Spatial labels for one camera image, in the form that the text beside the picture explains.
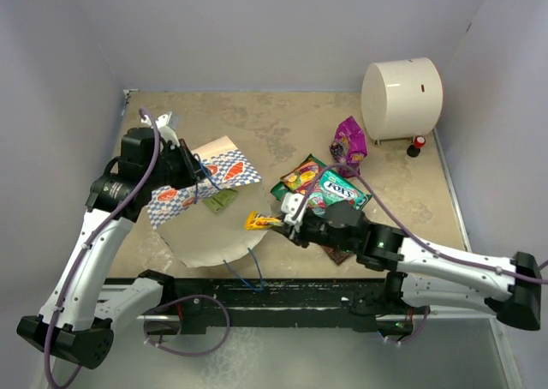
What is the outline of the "blue checkered paper bag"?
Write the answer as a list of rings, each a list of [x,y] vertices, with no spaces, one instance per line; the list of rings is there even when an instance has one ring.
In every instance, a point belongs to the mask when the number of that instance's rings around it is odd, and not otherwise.
[[[163,186],[152,192],[147,214],[152,228],[188,268],[220,266],[239,260],[256,247],[265,233],[245,230],[252,211],[271,214],[263,178],[227,136],[193,150],[208,177],[192,187]],[[238,192],[221,213],[202,200],[222,189]]]

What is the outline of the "teal mint candy bag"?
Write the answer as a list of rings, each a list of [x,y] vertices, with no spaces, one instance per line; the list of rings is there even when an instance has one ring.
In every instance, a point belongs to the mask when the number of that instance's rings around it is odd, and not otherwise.
[[[307,206],[318,216],[335,203],[347,201],[355,210],[362,210],[372,197],[356,188],[334,171],[326,171],[316,182],[307,199]]]

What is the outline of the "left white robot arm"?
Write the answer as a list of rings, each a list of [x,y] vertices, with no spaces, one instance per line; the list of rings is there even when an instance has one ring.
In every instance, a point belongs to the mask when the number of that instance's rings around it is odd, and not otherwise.
[[[149,309],[158,314],[172,310],[176,281],[153,270],[108,302],[98,298],[118,249],[153,191],[189,188],[205,176],[174,128],[130,129],[122,137],[120,155],[90,188],[79,238],[56,287],[36,315],[20,319],[17,334],[46,356],[95,369],[117,330]]]

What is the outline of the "colourful candy bag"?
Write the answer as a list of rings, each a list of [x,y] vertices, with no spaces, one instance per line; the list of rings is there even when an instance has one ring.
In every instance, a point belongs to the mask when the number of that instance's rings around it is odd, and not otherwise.
[[[281,177],[282,183],[294,193],[303,193],[321,172],[322,166],[315,160],[309,159]]]

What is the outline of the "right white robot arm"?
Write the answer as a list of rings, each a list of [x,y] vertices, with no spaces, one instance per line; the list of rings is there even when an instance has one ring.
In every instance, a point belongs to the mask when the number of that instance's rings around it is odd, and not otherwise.
[[[297,246],[346,251],[366,268],[387,272],[380,300],[391,313],[406,307],[468,308],[515,329],[540,329],[543,279],[531,254],[497,257],[437,245],[374,223],[347,201],[328,206],[321,216],[306,210],[293,218],[296,209],[284,206],[273,230]]]

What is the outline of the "dark green snack bag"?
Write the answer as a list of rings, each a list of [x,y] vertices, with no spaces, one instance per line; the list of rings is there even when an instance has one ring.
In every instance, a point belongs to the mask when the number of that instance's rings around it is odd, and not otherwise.
[[[325,167],[325,163],[322,162],[320,159],[318,159],[317,157],[315,157],[312,154],[309,154],[306,158],[304,158],[304,160],[300,163],[300,165],[302,163],[304,163],[305,161],[309,160],[309,159],[312,159],[312,160],[315,160],[316,162],[318,162],[322,166],[322,168]],[[285,194],[289,193],[289,192],[291,192],[291,191],[289,189],[287,189],[286,186],[282,183],[281,178],[280,178],[280,181],[278,183],[276,183],[270,189],[270,194],[273,195],[276,200],[281,200],[283,198],[283,196]]]

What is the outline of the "yellow M&M's packet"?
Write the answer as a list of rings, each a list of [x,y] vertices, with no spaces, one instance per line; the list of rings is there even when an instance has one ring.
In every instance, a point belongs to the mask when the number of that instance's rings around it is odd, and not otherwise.
[[[252,211],[244,224],[245,230],[270,230],[275,227],[283,226],[283,221],[280,218],[266,216],[257,211]]]

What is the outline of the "purple snack bag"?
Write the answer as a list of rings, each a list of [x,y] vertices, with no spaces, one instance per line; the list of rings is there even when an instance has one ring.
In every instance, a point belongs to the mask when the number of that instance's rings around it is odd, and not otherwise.
[[[360,171],[360,164],[367,156],[367,147],[365,134],[354,117],[346,118],[337,126],[329,149],[334,163]]]

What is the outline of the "brown chocolate snack bag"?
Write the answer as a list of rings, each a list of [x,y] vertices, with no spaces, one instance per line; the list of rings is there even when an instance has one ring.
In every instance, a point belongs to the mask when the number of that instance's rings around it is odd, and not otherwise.
[[[342,251],[336,248],[323,247],[322,250],[328,256],[328,258],[337,266],[340,266],[348,258],[354,256],[352,252]]]

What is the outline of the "green snack pack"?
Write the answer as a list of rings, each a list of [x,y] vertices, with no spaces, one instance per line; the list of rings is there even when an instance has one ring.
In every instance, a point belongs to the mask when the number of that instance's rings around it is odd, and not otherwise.
[[[234,189],[222,189],[214,195],[202,200],[202,203],[213,213],[221,213],[237,197],[238,192]]]

